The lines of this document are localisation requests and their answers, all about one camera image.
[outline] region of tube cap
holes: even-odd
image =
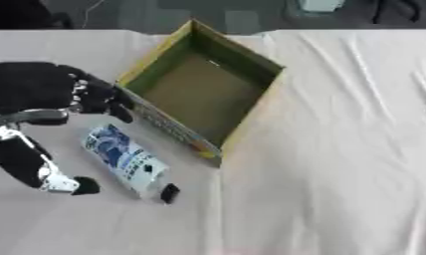
[[[180,189],[173,183],[166,185],[162,192],[160,193],[160,199],[167,204],[170,204],[174,201],[174,198],[180,192]]]

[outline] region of white tablecloth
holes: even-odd
[[[0,255],[426,254],[426,31],[274,31],[232,37],[287,68],[221,169],[141,121],[74,116],[26,127],[98,195],[23,186],[0,170]],[[0,61],[51,61],[107,81],[162,36],[0,32]],[[171,166],[182,192],[132,199],[80,148],[114,123]]]

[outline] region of open box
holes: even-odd
[[[219,166],[223,145],[282,69],[191,20],[118,84],[142,118]]]

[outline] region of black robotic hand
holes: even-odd
[[[131,99],[119,88],[84,71],[52,63],[0,63],[0,166],[33,188],[73,195],[98,193],[88,177],[67,178],[50,154],[16,128],[21,123],[63,125],[68,110],[110,114],[130,123]]]

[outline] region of floor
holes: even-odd
[[[168,34],[191,17],[227,34],[254,34],[277,29],[426,28],[422,19],[407,20],[410,10],[391,0],[380,25],[370,23],[375,0],[346,0],[330,14],[305,13],[297,0],[44,0],[53,12],[69,13],[79,28],[128,29]]]

